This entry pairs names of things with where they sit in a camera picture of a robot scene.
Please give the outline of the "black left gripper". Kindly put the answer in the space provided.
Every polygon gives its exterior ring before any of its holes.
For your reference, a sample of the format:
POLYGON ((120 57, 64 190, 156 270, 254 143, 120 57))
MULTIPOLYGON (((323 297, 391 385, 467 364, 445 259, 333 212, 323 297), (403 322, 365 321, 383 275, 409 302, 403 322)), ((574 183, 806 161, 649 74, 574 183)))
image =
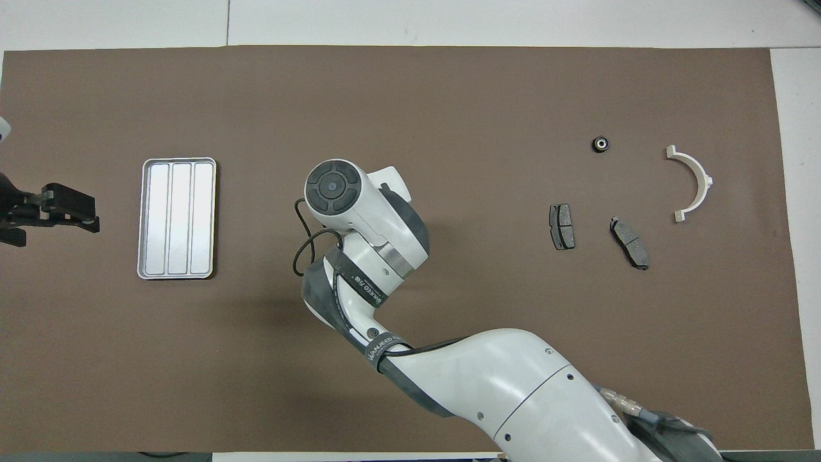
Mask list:
POLYGON ((99 216, 93 196, 62 184, 47 184, 41 193, 18 190, 8 176, 1 173, 0 242, 24 248, 26 231, 15 227, 41 227, 41 211, 52 225, 67 225, 99 233, 99 216))

